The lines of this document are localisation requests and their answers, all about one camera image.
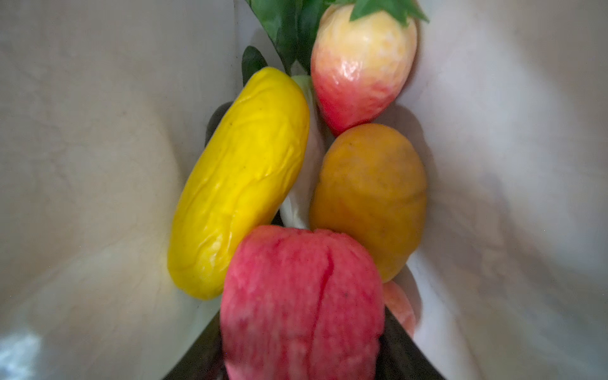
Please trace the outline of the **red yellow peach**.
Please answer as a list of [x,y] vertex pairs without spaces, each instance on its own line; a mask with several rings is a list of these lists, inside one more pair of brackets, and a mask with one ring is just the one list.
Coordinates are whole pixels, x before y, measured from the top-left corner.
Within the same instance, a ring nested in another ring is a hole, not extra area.
[[368,123],[401,93],[413,69],[417,1],[332,1],[310,59],[318,107],[334,136]]

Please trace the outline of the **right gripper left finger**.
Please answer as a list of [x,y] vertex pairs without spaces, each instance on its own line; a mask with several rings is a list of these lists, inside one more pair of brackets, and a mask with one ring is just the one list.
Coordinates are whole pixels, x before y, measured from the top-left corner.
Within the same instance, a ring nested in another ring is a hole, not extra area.
[[163,378],[164,380],[219,380],[226,378],[220,313],[207,324],[193,345]]

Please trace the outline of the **green leafy lettuce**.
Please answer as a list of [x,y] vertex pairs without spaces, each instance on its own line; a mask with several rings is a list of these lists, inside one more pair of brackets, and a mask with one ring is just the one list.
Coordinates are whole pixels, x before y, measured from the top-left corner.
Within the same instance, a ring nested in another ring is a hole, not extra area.
[[260,0],[247,4],[272,42],[283,69],[291,74],[292,66],[299,63],[305,73],[292,78],[304,90],[311,90],[311,55],[329,2]]

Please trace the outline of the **pink dragon fruit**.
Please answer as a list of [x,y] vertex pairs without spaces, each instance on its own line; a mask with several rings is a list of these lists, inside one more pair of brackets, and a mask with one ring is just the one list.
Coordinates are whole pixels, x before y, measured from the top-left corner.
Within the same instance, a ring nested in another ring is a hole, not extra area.
[[231,379],[372,379],[383,285],[347,234],[260,226],[226,275],[220,325]]

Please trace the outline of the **yellow mango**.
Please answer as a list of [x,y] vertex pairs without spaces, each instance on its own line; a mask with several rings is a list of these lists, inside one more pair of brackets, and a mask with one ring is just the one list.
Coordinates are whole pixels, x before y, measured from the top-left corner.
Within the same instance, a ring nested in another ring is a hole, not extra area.
[[305,160],[310,108],[296,81],[273,67],[254,74],[221,119],[180,195],[168,270],[196,299],[223,292],[245,236],[271,223]]

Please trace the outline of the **orange fruit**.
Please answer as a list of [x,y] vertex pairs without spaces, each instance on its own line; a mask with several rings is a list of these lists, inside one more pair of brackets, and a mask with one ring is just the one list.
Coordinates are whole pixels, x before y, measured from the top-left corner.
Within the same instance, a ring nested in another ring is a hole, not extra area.
[[427,190],[424,165],[405,136],[383,124],[359,125],[324,156],[310,226],[356,239],[388,282],[421,243]]

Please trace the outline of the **white grocery bag yellow handles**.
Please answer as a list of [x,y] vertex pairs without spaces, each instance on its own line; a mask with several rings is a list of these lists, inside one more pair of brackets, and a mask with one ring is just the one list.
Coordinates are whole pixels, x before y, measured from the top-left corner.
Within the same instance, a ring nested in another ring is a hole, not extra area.
[[[423,1],[379,118],[429,183],[397,281],[449,379],[607,377],[607,4]],[[166,245],[245,47],[244,1],[1,4],[1,377],[158,379],[218,309]]]

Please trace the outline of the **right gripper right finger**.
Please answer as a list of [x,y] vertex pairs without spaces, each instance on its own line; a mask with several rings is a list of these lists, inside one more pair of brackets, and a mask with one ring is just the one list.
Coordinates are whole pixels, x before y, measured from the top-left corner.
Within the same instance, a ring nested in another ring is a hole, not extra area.
[[445,380],[387,307],[379,344],[375,380]]

